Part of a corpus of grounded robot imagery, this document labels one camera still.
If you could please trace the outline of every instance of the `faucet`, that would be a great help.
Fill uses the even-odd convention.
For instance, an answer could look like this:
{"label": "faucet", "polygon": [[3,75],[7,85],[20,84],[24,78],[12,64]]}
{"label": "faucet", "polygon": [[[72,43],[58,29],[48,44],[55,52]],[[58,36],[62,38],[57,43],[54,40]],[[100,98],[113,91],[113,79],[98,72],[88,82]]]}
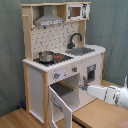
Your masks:
{"label": "faucet", "polygon": [[71,38],[70,38],[70,43],[68,44],[68,49],[72,49],[73,47],[75,47],[75,44],[73,44],[73,42],[72,42],[72,39],[73,39],[73,37],[75,36],[75,35],[78,35],[78,36],[80,36],[80,41],[82,41],[82,35],[80,34],[80,33],[74,33],[72,36],[71,36]]}

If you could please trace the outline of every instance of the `knob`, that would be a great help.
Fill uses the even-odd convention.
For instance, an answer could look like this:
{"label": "knob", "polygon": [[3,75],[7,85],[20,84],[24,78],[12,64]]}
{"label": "knob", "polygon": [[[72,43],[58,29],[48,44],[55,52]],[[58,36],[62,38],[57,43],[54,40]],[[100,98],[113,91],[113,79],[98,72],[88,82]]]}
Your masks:
{"label": "knob", "polygon": [[58,73],[55,73],[55,74],[54,74],[54,78],[55,78],[55,79],[58,79],[59,76],[60,76],[60,74],[58,74]]}
{"label": "knob", "polygon": [[77,72],[77,67],[73,67],[73,68],[72,68],[72,71],[73,71],[73,72]]}

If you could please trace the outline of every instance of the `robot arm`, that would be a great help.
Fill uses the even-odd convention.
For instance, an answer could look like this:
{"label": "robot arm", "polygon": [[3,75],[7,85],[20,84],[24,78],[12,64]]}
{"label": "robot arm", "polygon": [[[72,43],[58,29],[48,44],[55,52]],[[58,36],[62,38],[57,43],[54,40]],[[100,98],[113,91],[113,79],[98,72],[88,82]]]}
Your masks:
{"label": "robot arm", "polygon": [[117,105],[128,109],[128,81],[125,78],[123,88],[116,86],[104,87],[100,85],[90,85],[82,88],[91,96],[104,100],[108,104]]}

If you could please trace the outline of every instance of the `backsplash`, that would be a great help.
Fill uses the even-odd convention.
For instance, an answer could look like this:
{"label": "backsplash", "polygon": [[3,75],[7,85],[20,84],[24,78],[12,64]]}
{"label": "backsplash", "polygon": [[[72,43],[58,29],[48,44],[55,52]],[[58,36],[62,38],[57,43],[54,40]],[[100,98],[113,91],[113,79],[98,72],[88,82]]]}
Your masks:
{"label": "backsplash", "polygon": [[[66,50],[73,33],[78,33],[79,22],[57,24],[46,27],[35,27],[31,31],[33,57],[43,50]],[[73,43],[78,46],[78,36],[73,38]]]}

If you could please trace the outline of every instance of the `open cabinet door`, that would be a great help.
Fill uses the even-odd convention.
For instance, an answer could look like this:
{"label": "open cabinet door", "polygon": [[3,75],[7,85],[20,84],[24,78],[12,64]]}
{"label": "open cabinet door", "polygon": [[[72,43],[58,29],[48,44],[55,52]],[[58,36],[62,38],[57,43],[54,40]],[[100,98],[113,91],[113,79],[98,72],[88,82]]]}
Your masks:
{"label": "open cabinet door", "polygon": [[72,128],[72,110],[66,105],[66,103],[57,95],[57,93],[49,86],[49,109],[50,109],[50,127],[58,128],[54,121],[53,105],[58,107],[65,116],[65,128]]}

